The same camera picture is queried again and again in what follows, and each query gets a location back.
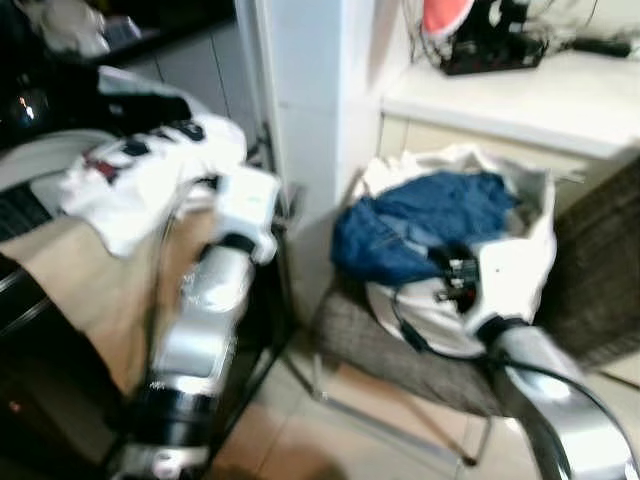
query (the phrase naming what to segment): denim fabric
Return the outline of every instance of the denim fabric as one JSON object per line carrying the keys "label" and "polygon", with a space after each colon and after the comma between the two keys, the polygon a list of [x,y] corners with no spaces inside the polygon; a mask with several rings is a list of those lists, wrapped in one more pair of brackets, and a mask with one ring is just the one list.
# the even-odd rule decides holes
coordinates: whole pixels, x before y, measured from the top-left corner
{"label": "denim fabric", "polygon": [[499,238],[515,203],[496,174],[419,177],[344,212],[331,260],[358,280],[389,286],[440,276],[429,248]]}

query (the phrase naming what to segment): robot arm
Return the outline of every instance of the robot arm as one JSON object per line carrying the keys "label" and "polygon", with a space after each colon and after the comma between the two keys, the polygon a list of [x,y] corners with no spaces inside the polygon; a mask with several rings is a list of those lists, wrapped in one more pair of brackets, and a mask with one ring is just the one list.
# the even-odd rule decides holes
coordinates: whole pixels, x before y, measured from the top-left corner
{"label": "robot arm", "polygon": [[517,315],[530,308],[535,289],[520,281],[526,245],[514,240],[500,248],[488,245],[477,256],[450,259],[447,284],[460,298],[460,288],[473,289],[475,300],[463,313],[465,331],[484,344],[494,393],[521,422],[542,478],[637,480],[624,431],[584,387],[578,365],[542,329]]}
{"label": "robot arm", "polygon": [[270,227],[279,188],[275,177],[249,167],[219,178],[213,244],[184,277],[179,318],[154,349],[111,478],[197,479],[208,467],[254,265],[275,253]]}

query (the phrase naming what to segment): metal chair leg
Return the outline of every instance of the metal chair leg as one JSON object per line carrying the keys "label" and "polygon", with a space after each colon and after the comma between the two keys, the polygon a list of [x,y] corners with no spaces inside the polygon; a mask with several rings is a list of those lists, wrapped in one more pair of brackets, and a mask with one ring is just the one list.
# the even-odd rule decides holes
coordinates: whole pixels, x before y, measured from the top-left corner
{"label": "metal chair leg", "polygon": [[490,417],[487,418],[487,422],[485,423],[485,426],[482,431],[480,445],[474,457],[467,455],[462,451],[462,449],[458,451],[454,451],[450,448],[442,447],[440,445],[427,442],[421,437],[418,437],[411,433],[407,433],[403,430],[400,430],[399,428],[393,427],[370,415],[367,415],[366,413],[356,410],[355,408],[345,403],[342,403],[339,400],[331,398],[323,386],[323,362],[322,362],[322,355],[319,352],[315,352],[313,355],[313,379],[312,379],[310,393],[312,397],[316,399],[318,402],[321,402],[331,408],[334,408],[342,413],[345,413],[346,415],[349,415],[350,417],[353,417],[370,427],[373,427],[393,437],[401,439],[407,443],[411,443],[419,448],[422,448],[423,450],[427,450],[429,453],[435,454],[436,456],[445,459],[451,464],[456,464],[459,461],[462,461],[462,463],[464,463],[464,465],[466,466],[472,467],[477,465],[480,462],[482,456],[484,455],[484,452],[486,450],[486,444],[489,440],[489,436],[493,426],[491,418]]}
{"label": "metal chair leg", "polygon": [[462,461],[467,467],[475,467],[482,461],[482,457],[484,457],[484,453],[487,450],[487,443],[489,443],[489,437],[491,436],[492,431],[493,418],[486,417],[484,427],[482,428],[482,436],[480,437],[480,445],[478,445],[478,451],[473,457],[467,455],[464,455],[462,457]]}

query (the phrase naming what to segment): white countertop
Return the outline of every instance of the white countertop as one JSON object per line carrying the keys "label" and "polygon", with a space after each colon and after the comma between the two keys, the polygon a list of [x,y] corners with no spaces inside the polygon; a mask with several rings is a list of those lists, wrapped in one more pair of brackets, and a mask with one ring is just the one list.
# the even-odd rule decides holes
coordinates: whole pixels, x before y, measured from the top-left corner
{"label": "white countertop", "polygon": [[537,69],[460,77],[421,62],[382,111],[610,159],[640,148],[640,62],[563,52]]}

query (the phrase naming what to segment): beige cloth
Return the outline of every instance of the beige cloth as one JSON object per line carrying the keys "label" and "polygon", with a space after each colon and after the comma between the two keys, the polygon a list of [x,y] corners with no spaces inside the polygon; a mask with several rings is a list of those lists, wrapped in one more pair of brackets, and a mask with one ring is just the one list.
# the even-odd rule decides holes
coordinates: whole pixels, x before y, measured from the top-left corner
{"label": "beige cloth", "polygon": [[[213,215],[203,211],[176,222],[162,255],[160,328],[175,315],[180,280],[211,238]],[[152,291],[158,234],[153,232],[127,259],[111,256],[100,237],[79,219],[62,217],[0,244],[20,263],[69,322],[83,332],[124,393],[143,373],[144,321]]]}

